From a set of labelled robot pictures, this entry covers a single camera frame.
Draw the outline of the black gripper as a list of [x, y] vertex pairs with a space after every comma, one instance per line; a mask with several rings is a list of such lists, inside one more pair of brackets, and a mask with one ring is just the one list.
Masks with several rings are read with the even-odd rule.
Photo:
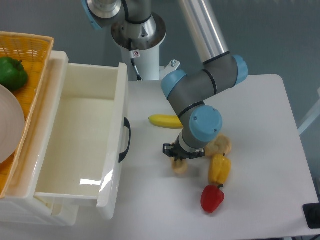
[[188, 152], [185, 151], [180, 144], [169, 144], [169, 143], [164, 143], [162, 146], [162, 152], [168, 156], [169, 158], [173, 158], [175, 162], [179, 161], [185, 161], [185, 159], [197, 159], [197, 158], [202, 158], [205, 156], [205, 150], [196, 150], [193, 152]]

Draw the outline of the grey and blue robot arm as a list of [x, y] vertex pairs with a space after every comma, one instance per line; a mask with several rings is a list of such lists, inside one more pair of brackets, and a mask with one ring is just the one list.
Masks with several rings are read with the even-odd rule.
[[183, 129], [176, 141], [162, 151], [175, 161], [205, 155], [205, 146], [216, 138], [223, 124], [221, 114], [205, 100], [242, 83], [248, 67], [241, 56], [231, 55], [207, 0], [181, 0], [180, 9], [203, 64], [187, 75], [168, 65], [160, 67], [160, 45], [166, 37], [164, 20], [152, 11], [149, 0], [84, 0], [91, 26], [111, 26], [131, 81], [160, 80], [161, 89]]

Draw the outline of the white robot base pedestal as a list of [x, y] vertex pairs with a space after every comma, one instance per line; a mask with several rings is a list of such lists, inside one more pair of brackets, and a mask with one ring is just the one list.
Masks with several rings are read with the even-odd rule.
[[166, 24], [156, 13], [140, 24], [124, 20], [112, 25], [111, 35], [127, 65], [129, 81], [160, 79], [160, 46], [166, 34]]

